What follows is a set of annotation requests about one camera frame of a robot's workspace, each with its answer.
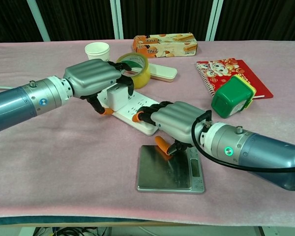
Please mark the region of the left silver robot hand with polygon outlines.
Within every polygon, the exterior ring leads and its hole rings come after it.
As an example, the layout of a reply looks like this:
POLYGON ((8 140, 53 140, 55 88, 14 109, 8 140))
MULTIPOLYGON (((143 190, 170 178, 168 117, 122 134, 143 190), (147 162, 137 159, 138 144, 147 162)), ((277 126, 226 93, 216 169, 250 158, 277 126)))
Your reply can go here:
POLYGON ((91 59, 66 68, 63 77, 70 83, 75 98, 86 100, 101 115, 111 115, 114 111, 104 108, 97 95, 114 84, 126 85, 132 95, 134 82, 122 70, 130 71, 131 67, 124 62, 91 59))

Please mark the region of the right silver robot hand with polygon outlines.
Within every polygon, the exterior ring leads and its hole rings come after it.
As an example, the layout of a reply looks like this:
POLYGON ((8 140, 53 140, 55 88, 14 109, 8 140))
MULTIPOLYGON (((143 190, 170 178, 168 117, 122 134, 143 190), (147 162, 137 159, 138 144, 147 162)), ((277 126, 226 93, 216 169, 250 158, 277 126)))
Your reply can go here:
POLYGON ((203 146, 201 138, 211 126, 212 111, 204 111, 182 101, 163 101, 140 107, 132 121, 151 124, 171 136, 175 140, 173 144, 160 136, 155 137, 157 146, 165 155, 171 156, 177 151, 203 146))

